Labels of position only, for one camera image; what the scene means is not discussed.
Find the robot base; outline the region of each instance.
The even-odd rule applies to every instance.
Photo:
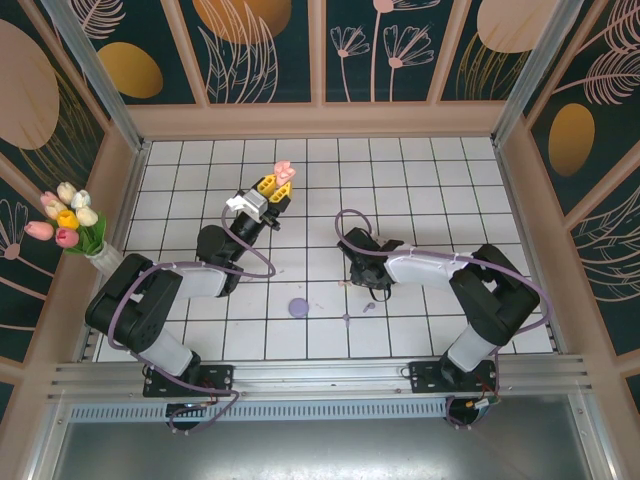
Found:
[[[496,365],[492,360],[483,360],[475,370],[465,375],[457,385],[445,381],[442,377],[441,363],[438,360],[429,362],[411,362],[408,365],[413,393],[474,393],[482,394],[482,383],[476,374],[490,388],[496,388]]]
[[[180,398],[206,397],[206,393],[189,390],[170,382],[155,370],[145,370],[144,388],[142,396],[145,398]],[[198,380],[194,382],[199,387],[230,390],[233,386],[233,365],[201,365]]]

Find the white arm segment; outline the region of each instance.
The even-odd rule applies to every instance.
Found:
[[[407,245],[402,245],[398,250],[408,248]],[[403,255],[390,257],[385,263],[385,268],[396,283],[419,283],[453,293],[449,280],[456,270],[466,265],[467,262],[454,262],[425,255],[415,257]],[[487,342],[471,325],[467,325],[467,328],[453,342],[447,355],[458,368],[470,372],[495,348],[496,345]]]
[[[176,302],[193,297],[217,297],[227,279],[224,272],[200,267],[176,268],[174,271],[182,275],[182,283],[174,300]],[[163,328],[153,345],[141,352],[140,356],[174,377],[179,377],[189,366],[193,354]]]

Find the white vase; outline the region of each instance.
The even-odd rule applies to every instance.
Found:
[[[102,244],[102,250],[95,255],[85,255],[91,262],[91,265],[96,267],[100,273],[109,278],[113,275],[113,272],[120,266],[124,257],[117,251],[112,245],[104,242]]]

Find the purple circle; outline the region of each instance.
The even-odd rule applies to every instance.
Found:
[[[289,302],[289,313],[293,318],[302,318],[309,313],[309,304],[304,298],[294,298]]]

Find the white tulip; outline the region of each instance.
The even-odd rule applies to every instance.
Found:
[[[59,202],[58,200],[51,200],[44,207],[44,212],[47,214],[51,220],[56,220],[58,218],[58,214],[67,209],[67,206]]]
[[[71,199],[71,208],[82,208],[91,206],[91,197],[86,190],[80,190]]]
[[[73,185],[69,182],[62,182],[58,185],[58,198],[62,200],[63,203],[69,205],[75,194],[76,189],[73,188]]]
[[[77,209],[76,217],[78,218],[80,225],[83,227],[92,227],[98,221],[98,214],[89,207],[80,207]]]

